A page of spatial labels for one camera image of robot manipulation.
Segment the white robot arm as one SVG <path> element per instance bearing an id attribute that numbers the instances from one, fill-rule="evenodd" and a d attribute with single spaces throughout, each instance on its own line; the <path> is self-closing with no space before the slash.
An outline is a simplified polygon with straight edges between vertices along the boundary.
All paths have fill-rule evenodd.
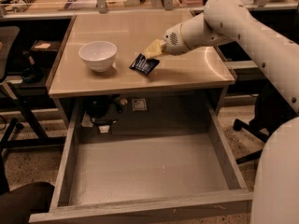
<path id="1" fill-rule="evenodd" d="M 144 51 L 180 55 L 233 40 L 293 110 L 299 109 L 299 45 L 255 20 L 241 0 L 207 0 L 204 11 L 168 29 Z M 266 142 L 255 178 L 250 224 L 299 224 L 299 118 Z"/>

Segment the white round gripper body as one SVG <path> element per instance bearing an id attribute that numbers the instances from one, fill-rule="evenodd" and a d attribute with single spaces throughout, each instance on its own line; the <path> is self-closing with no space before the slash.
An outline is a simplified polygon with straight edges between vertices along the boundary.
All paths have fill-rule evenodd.
<path id="1" fill-rule="evenodd" d="M 170 55 L 180 55 L 189 52 L 189 48 L 185 44 L 181 32 L 182 24 L 179 23 L 164 33 L 164 51 Z"/>

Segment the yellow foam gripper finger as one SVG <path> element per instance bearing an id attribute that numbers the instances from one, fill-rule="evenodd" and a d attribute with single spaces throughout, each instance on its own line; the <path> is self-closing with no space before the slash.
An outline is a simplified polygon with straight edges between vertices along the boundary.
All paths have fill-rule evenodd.
<path id="1" fill-rule="evenodd" d="M 143 51 L 143 55 L 147 59 L 155 58 L 164 53 L 166 42 L 162 39 L 156 39 L 151 42 Z"/>

